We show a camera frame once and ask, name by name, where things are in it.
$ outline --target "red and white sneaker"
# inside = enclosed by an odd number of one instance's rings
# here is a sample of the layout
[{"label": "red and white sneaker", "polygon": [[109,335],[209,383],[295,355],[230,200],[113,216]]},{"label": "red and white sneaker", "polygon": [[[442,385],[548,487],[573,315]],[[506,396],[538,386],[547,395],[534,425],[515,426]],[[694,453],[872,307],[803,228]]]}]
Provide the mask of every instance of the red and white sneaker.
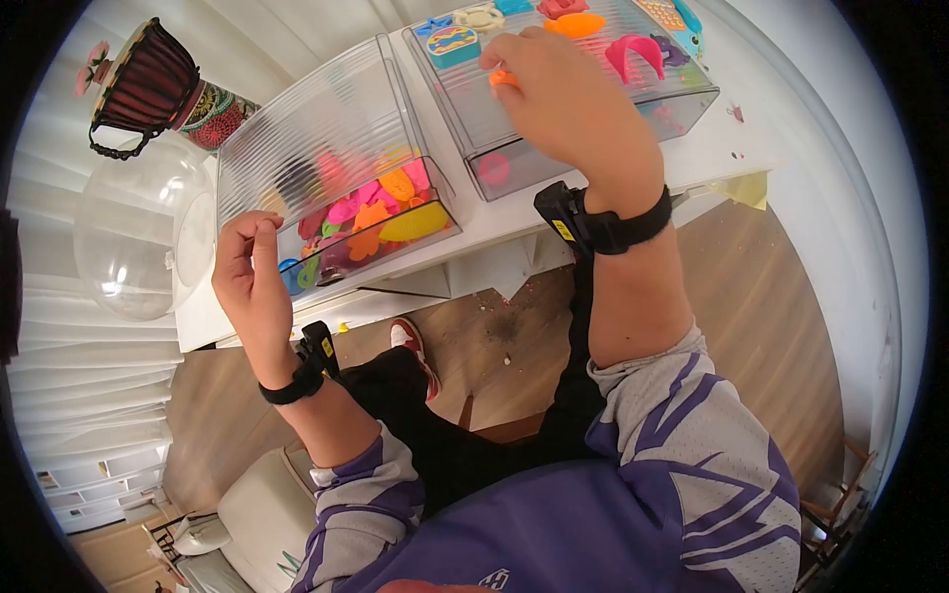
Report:
[{"label": "red and white sneaker", "polygon": [[419,330],[405,317],[397,317],[392,320],[392,330],[390,333],[392,347],[405,346],[419,359],[421,370],[428,375],[428,391],[425,393],[425,401],[435,399],[441,391],[441,381],[432,370],[432,367],[425,361],[425,349],[421,343],[421,334]]}]

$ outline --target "ribbed plastic bin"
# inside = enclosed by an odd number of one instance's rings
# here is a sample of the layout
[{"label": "ribbed plastic bin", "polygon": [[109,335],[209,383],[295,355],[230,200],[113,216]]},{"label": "ribbed plastic bin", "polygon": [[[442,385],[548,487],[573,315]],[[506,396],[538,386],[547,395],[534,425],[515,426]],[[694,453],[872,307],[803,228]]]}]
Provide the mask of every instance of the ribbed plastic bin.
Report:
[{"label": "ribbed plastic bin", "polygon": [[[537,0],[530,3],[540,4]],[[596,56],[606,75],[617,84],[623,82],[606,59],[605,51],[625,35],[661,35],[687,53],[635,0],[587,0],[587,3],[588,12],[603,16],[606,26],[575,43]],[[531,25],[542,27],[546,20],[537,10],[512,14],[506,17],[502,29],[479,35],[479,42],[484,47],[500,32],[518,33]],[[416,33],[419,28],[422,28],[421,35]],[[402,37],[449,124],[482,198],[492,201],[568,170],[567,165],[544,157],[517,135],[500,103],[491,96],[490,73],[479,68],[477,60],[449,68],[437,67],[425,47],[428,31],[424,23],[407,28]],[[660,140],[687,134],[718,96],[718,87],[695,60],[685,65],[666,66],[664,81],[639,54],[629,51],[626,60],[630,81],[624,89]]]},{"label": "ribbed plastic bin", "polygon": [[221,145],[217,227],[251,210],[284,216],[278,247],[299,298],[460,232],[445,206],[452,188],[425,153],[395,54],[379,35],[306,75]]}]

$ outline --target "sleeve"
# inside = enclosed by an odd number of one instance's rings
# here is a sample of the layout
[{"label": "sleeve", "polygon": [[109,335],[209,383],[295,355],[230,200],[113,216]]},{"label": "sleeve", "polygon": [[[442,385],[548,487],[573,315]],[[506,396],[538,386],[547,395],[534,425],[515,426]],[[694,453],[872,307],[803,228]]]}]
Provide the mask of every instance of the sleeve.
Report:
[{"label": "sleeve", "polygon": [[606,407],[586,442],[619,461],[657,546],[678,555],[674,589],[792,591],[797,487],[698,328],[658,356],[587,370]]},{"label": "sleeve", "polygon": [[412,453],[384,424],[359,457],[310,475],[317,486],[316,529],[290,593],[330,591],[419,526],[424,488]]}]

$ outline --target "person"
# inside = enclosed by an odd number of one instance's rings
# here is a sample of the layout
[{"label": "person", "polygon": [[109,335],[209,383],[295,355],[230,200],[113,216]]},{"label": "person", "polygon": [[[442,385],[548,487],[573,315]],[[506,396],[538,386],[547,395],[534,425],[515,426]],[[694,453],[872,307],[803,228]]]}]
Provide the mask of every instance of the person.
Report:
[{"label": "person", "polygon": [[[589,181],[589,213],[631,218],[663,193],[662,154],[600,66],[540,28],[480,65],[517,131]],[[292,382],[290,301],[272,213],[225,225],[213,284],[265,389]],[[774,441],[715,374],[676,232],[575,270],[570,359],[540,433],[502,446],[425,405],[420,335],[278,406],[315,469],[316,529],[291,593],[791,591],[797,488]]]}]

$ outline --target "right hand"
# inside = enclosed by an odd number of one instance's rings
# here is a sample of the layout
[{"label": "right hand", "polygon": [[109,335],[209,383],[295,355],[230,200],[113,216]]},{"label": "right hand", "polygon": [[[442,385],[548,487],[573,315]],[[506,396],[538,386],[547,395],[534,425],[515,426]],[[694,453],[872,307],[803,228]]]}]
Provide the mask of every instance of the right hand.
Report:
[{"label": "right hand", "polygon": [[498,84],[493,93],[524,139],[605,192],[640,188],[652,202],[645,210],[655,204],[663,178],[659,145],[592,55],[565,35],[527,27],[495,37],[478,63],[486,70],[501,65],[517,78],[519,88]]}]

